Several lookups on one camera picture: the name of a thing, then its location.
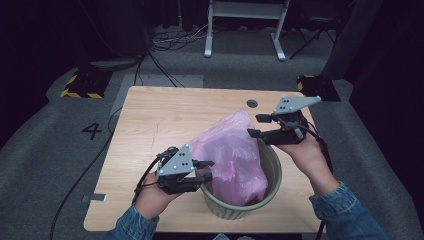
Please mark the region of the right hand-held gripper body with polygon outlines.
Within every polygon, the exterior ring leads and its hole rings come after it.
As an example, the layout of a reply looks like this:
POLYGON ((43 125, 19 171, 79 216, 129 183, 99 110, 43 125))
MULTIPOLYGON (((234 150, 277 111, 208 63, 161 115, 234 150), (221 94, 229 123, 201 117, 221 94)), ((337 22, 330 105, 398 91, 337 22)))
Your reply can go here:
POLYGON ((308 120, 304 117, 302 109, 313 104, 319 103, 321 98, 315 97, 288 97, 283 96, 273 112, 274 117, 280 128, 277 130, 266 131, 264 142, 267 145, 290 145, 300 143, 306 135, 308 120))

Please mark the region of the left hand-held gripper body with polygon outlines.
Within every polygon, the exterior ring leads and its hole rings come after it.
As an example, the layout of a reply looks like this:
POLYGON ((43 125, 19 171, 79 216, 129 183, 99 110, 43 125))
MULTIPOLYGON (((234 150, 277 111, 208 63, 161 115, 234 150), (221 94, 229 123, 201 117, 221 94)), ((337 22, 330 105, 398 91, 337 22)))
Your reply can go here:
POLYGON ((194 169, 188 144, 181 148, 170 147, 160 157, 156 170, 157 184, 168 195, 196 192, 201 186, 201 179, 188 177, 194 169))

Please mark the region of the pink plastic bag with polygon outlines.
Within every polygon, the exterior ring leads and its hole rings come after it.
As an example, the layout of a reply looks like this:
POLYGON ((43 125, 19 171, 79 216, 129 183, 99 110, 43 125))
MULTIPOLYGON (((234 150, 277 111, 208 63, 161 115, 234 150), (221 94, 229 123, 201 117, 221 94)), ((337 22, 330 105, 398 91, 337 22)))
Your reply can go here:
POLYGON ((226 204, 262 201, 268 188, 258 142, 248 133, 253 128, 248 112, 240 109, 189 142, 193 158, 214 162, 203 172, 212 174, 212 195, 226 204))

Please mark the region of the green ribbed trash bin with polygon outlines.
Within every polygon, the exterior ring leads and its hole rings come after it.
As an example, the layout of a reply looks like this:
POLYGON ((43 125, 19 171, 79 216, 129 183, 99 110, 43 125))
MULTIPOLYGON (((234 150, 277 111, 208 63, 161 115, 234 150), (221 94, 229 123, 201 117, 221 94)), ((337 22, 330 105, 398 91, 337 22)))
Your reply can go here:
POLYGON ((278 193, 282 181, 280 160, 275 151, 270 146, 267 146, 262 140, 258 140, 258 146, 260 166, 264 171, 268 183, 267 188, 264 191, 264 197, 261 201, 252 199, 243 206, 227 204, 212 194, 213 187, 211 184, 201 186, 207 207, 219 218, 225 220, 240 219, 246 214, 267 205, 278 193))

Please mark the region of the person's right hand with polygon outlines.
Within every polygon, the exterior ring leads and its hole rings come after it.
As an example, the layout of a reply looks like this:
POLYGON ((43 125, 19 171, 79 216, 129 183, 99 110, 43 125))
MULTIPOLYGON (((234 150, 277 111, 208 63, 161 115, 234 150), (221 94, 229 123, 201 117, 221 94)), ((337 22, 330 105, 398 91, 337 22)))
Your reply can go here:
POLYGON ((319 143, 311 134, 307 134, 299 144, 278 145, 278 148, 287 153, 306 175, 315 195, 328 194, 340 185, 331 173, 319 143))

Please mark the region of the person's left hand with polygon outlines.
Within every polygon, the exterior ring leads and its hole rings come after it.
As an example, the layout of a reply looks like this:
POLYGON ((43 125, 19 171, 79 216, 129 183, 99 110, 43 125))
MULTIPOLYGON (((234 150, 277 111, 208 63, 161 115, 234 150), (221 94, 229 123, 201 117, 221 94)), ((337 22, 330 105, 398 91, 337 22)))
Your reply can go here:
POLYGON ((156 176, 149 173, 143 181, 143 187, 135 203, 137 212, 145 219, 159 216, 167 206, 181 194, 169 195, 156 184, 156 176))

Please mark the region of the black yellow striped base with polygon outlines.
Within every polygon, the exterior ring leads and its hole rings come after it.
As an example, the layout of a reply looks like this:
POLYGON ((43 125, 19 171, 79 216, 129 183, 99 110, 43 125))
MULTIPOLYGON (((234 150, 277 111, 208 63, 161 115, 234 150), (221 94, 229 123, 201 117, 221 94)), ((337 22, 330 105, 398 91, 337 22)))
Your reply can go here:
POLYGON ((91 73, 75 71, 60 96, 102 99, 112 75, 111 71, 95 70, 91 73))
POLYGON ((300 75, 296 82, 299 92, 304 96, 319 96, 323 101, 341 101, 333 82, 322 75, 300 75))

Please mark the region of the grey tape strip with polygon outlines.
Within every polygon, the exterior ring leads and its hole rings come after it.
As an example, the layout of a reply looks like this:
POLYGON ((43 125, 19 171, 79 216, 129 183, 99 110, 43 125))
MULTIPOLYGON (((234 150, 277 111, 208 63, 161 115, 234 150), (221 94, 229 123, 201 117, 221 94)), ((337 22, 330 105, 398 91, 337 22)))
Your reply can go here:
POLYGON ((90 195, 84 195, 81 199, 82 203, 90 203, 92 201, 106 201, 107 194, 99 194, 99 193, 93 193, 90 195))

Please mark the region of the black tripod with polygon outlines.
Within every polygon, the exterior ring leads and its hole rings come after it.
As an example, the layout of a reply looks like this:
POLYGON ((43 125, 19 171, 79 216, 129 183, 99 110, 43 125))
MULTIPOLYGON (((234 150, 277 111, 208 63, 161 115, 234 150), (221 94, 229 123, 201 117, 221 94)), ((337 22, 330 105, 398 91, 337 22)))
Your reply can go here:
POLYGON ((311 36, 309 38, 306 37, 306 35, 301 29, 298 29, 297 32, 300 34, 303 40, 303 44, 289 56, 290 60, 294 59, 305 48, 307 48, 313 41, 319 40, 322 35, 327 36, 332 45, 335 45, 336 41, 338 40, 338 36, 334 30, 325 30, 325 29, 312 30, 311 36))

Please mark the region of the white metal stand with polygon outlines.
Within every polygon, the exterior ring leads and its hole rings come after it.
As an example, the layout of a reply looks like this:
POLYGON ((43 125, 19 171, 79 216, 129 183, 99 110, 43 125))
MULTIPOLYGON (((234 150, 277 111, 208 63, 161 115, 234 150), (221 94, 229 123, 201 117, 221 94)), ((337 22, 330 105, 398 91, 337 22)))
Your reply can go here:
POLYGON ((290 2, 291 0, 283 0, 282 3, 271 4, 209 0, 204 56, 206 58, 212 56, 213 21, 215 17, 249 18, 278 21, 276 31, 271 33, 271 40, 278 60, 285 61, 286 56, 280 43, 280 35, 290 2))

